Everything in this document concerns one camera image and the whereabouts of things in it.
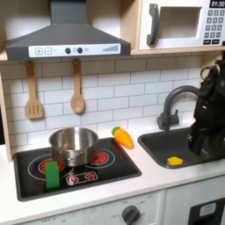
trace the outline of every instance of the stainless steel pot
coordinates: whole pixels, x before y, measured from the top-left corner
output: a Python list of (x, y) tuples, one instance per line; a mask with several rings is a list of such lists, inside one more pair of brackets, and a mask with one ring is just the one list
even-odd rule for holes
[(65, 166), (85, 165), (94, 158), (98, 136), (86, 128), (66, 128), (49, 137), (53, 159)]

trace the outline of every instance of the gray faucet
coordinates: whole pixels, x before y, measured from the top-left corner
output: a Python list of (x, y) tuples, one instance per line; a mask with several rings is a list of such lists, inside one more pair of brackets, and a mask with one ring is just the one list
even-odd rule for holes
[(165, 99), (163, 112), (157, 118), (157, 124), (161, 130), (169, 131), (171, 125), (179, 123), (178, 110), (176, 110), (174, 115), (171, 115), (171, 103), (178, 94), (183, 92), (191, 92), (197, 96), (200, 95), (200, 90), (193, 86), (180, 86), (174, 89)]

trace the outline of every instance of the toy carrot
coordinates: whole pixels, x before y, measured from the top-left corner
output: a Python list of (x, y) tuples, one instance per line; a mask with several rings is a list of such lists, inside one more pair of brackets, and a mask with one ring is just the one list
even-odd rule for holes
[(115, 140), (124, 147), (128, 149), (134, 148), (132, 139), (127, 131), (121, 129), (120, 127), (115, 127), (112, 130), (112, 135), (114, 136)]

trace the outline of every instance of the black stovetop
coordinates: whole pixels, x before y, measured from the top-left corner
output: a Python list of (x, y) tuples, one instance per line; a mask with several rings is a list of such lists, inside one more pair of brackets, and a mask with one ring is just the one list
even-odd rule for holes
[(58, 164), (60, 186), (46, 187), (45, 163), (53, 161), (51, 148), (20, 152), (14, 156), (18, 200), (35, 200), (141, 175), (123, 148), (113, 139), (98, 141), (98, 153), (89, 164), (64, 167)]

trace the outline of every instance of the wooden spatula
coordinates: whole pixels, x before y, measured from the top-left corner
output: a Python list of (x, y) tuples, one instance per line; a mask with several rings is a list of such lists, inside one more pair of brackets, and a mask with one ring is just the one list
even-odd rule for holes
[(35, 77), (34, 77), (34, 62), (25, 62), (26, 71), (28, 75), (28, 86), (30, 99), (28, 100), (25, 106), (25, 113), (29, 119), (37, 119), (43, 117), (43, 107), (40, 101), (36, 97), (36, 86), (35, 86)]
[(73, 61), (74, 66), (74, 96), (71, 99), (71, 107), (74, 113), (82, 113), (84, 109), (84, 100), (81, 95), (81, 62)]

